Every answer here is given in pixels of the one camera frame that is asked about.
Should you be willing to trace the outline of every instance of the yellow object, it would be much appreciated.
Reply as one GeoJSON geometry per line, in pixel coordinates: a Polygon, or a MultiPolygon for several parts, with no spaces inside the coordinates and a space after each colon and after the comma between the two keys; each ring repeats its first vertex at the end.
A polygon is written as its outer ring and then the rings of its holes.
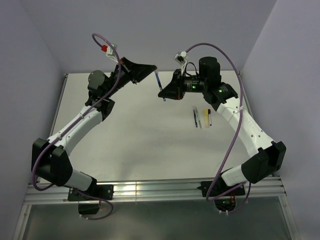
{"type": "Polygon", "coordinates": [[[208,109],[205,109],[204,111],[204,127],[209,128],[209,112],[208,109]]]}

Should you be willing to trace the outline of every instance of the gray wall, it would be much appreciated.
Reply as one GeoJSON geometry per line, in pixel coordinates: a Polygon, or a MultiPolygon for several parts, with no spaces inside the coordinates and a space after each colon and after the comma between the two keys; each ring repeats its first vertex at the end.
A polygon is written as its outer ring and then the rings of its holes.
{"type": "Polygon", "coordinates": [[[62,72],[18,0],[0,1],[0,234],[11,239],[31,173],[32,143],[52,124],[62,72]]]}
{"type": "MultiPolygon", "coordinates": [[[[276,0],[20,0],[65,72],[114,69],[91,39],[98,32],[133,62],[174,70],[178,51],[199,42],[217,44],[242,69],[276,0]]],[[[208,54],[192,51],[192,60],[208,54]]]]}
{"type": "Polygon", "coordinates": [[[287,146],[280,172],[303,239],[319,239],[320,1],[278,0],[243,69],[258,123],[287,146]]]}

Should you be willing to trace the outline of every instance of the pen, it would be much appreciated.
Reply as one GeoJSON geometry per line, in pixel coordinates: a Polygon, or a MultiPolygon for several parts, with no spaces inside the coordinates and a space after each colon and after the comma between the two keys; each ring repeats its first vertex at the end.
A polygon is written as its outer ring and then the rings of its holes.
{"type": "Polygon", "coordinates": [[[208,109],[208,113],[209,113],[210,126],[212,126],[211,110],[210,109],[208,109]]]}
{"type": "Polygon", "coordinates": [[[200,121],[200,117],[199,117],[199,113],[198,113],[198,109],[197,109],[196,106],[194,107],[194,110],[195,110],[196,117],[198,118],[198,121],[199,121],[199,127],[200,127],[200,129],[202,129],[201,121],[200,121]]]}
{"type": "Polygon", "coordinates": [[[160,78],[159,78],[159,73],[158,71],[154,71],[154,74],[155,74],[155,78],[156,78],[156,81],[158,82],[158,86],[159,86],[159,89],[160,91],[162,91],[162,86],[161,86],[161,82],[160,82],[160,78]]]}
{"type": "Polygon", "coordinates": [[[196,111],[193,109],[193,117],[194,117],[194,123],[195,123],[195,127],[197,128],[198,127],[198,124],[197,124],[197,116],[196,116],[196,111]]]}

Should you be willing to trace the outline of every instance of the purple cable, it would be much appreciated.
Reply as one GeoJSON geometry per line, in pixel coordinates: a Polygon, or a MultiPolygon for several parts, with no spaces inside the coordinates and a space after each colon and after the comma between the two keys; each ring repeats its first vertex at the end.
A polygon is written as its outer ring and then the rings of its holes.
{"type": "MultiPolygon", "coordinates": [[[[100,34],[98,33],[93,33],[92,34],[92,38],[93,40],[101,47],[101,44],[96,40],[95,37],[98,37],[100,39],[102,39],[103,41],[105,41],[108,46],[110,48],[112,48],[114,54],[115,54],[115,57],[118,61],[118,77],[114,83],[114,85],[112,86],[112,88],[101,98],[99,99],[99,101],[97,101],[95,104],[93,104],[90,108],[88,108],[83,114],[82,116],[85,117],[96,105],[98,105],[99,103],[101,103],[104,99],[106,99],[110,93],[112,93],[112,91],[117,87],[118,83],[119,83],[119,80],[120,80],[120,76],[121,76],[121,62],[120,62],[120,58],[119,58],[119,55],[117,53],[117,50],[112,46],[112,44],[107,40],[105,39],[103,36],[101,36],[100,34]]],[[[62,138],[64,135],[66,135],[74,126],[76,126],[80,121],[82,120],[81,117],[77,118],[72,124],[70,124],[70,126],[64,130],[60,137],[62,138]]],[[[42,159],[42,157],[45,155],[45,153],[48,151],[49,148],[51,148],[54,144],[56,144],[57,142],[59,141],[59,137],[57,137],[55,140],[53,140],[48,146],[46,146],[43,151],[39,154],[39,156],[37,157],[35,163],[34,163],[34,166],[33,166],[33,169],[32,169],[32,185],[33,187],[38,190],[38,191],[45,191],[49,188],[51,188],[53,186],[53,184],[50,184],[46,187],[43,187],[43,188],[40,188],[37,186],[37,180],[36,180],[36,170],[38,168],[38,165],[39,165],[39,162],[40,160],[42,159]]]]}
{"type": "MultiPolygon", "coordinates": [[[[239,123],[238,123],[238,126],[237,126],[236,130],[235,130],[235,134],[234,134],[234,136],[233,136],[233,138],[232,138],[232,141],[231,141],[231,143],[230,143],[230,146],[229,146],[228,150],[226,151],[225,156],[224,156],[224,158],[223,158],[223,161],[222,161],[222,163],[221,163],[221,165],[220,165],[220,167],[219,167],[219,169],[218,169],[218,172],[216,173],[216,175],[215,175],[215,177],[214,177],[214,179],[213,179],[213,181],[212,181],[212,183],[211,183],[211,185],[210,185],[210,187],[209,187],[209,189],[208,189],[208,192],[207,192],[207,194],[206,194],[206,196],[205,196],[205,199],[206,199],[208,202],[213,202],[214,200],[217,200],[218,198],[220,198],[220,197],[226,195],[227,193],[230,193],[230,192],[232,192],[233,190],[235,190],[235,189],[237,189],[237,188],[239,188],[239,187],[241,187],[241,186],[244,185],[244,183],[240,183],[240,184],[238,184],[237,186],[229,189],[228,191],[226,191],[226,192],[224,192],[224,193],[222,193],[222,194],[220,194],[220,195],[218,195],[218,196],[215,196],[215,197],[209,199],[210,193],[211,193],[212,189],[214,188],[214,186],[215,186],[215,184],[216,184],[216,182],[217,182],[217,180],[218,180],[218,177],[220,176],[220,174],[221,174],[221,172],[222,172],[222,170],[223,170],[223,168],[224,168],[224,166],[225,166],[225,164],[226,164],[226,162],[227,162],[227,159],[228,159],[228,157],[229,157],[229,155],[230,155],[230,152],[231,152],[233,146],[235,145],[236,139],[237,139],[237,137],[238,137],[238,135],[239,135],[239,131],[240,131],[241,124],[242,124],[242,120],[243,120],[243,119],[242,119],[242,118],[243,118],[243,112],[242,112],[242,110],[241,110],[241,106],[242,106],[242,104],[243,104],[244,89],[243,89],[241,77],[240,77],[240,75],[239,75],[239,73],[238,73],[238,71],[237,71],[236,66],[235,66],[234,63],[231,61],[231,59],[227,56],[227,54],[226,54],[224,51],[222,51],[219,47],[217,47],[216,45],[213,45],[213,44],[211,44],[211,43],[201,42],[201,43],[198,43],[198,44],[195,44],[195,45],[189,47],[189,48],[186,50],[186,52],[188,53],[190,50],[194,49],[195,47],[197,47],[197,46],[202,46],[202,45],[213,47],[213,48],[217,49],[220,53],[222,53],[223,56],[225,56],[225,58],[226,58],[226,59],[229,61],[229,63],[231,64],[232,69],[234,70],[235,75],[236,75],[236,77],[237,77],[237,79],[238,79],[238,82],[239,82],[239,85],[240,85],[240,103],[239,103],[239,105],[240,105],[240,106],[239,106],[239,109],[240,109],[240,117],[239,117],[239,123]]],[[[249,190],[248,190],[247,196],[246,196],[246,198],[245,198],[245,200],[244,200],[244,203],[247,201],[247,199],[248,199],[248,197],[249,197],[250,189],[251,189],[251,183],[249,183],[249,190]]],[[[237,209],[235,209],[235,210],[233,210],[233,211],[231,211],[231,212],[237,211],[237,210],[238,210],[239,208],[241,208],[242,206],[243,206],[243,204],[241,204],[240,207],[238,207],[237,209]]]]}
{"type": "Polygon", "coordinates": [[[110,207],[111,207],[111,210],[110,210],[106,215],[104,215],[104,216],[100,216],[100,217],[88,217],[88,216],[83,216],[83,215],[81,215],[82,218],[88,219],[88,220],[101,220],[101,219],[105,219],[106,217],[109,217],[109,216],[112,214],[112,212],[113,212],[113,210],[114,210],[114,205],[113,205],[111,202],[109,202],[109,201],[107,201],[107,200],[105,200],[105,199],[99,198],[99,197],[94,197],[94,196],[87,195],[87,194],[85,194],[84,192],[82,192],[82,191],[80,191],[80,190],[78,190],[78,189],[76,189],[76,191],[77,191],[80,195],[82,195],[82,196],[84,196],[84,197],[86,197],[86,198],[90,198],[90,199],[93,199],[93,200],[98,200],[98,201],[100,201],[100,202],[105,202],[105,203],[109,204],[110,207]]]}

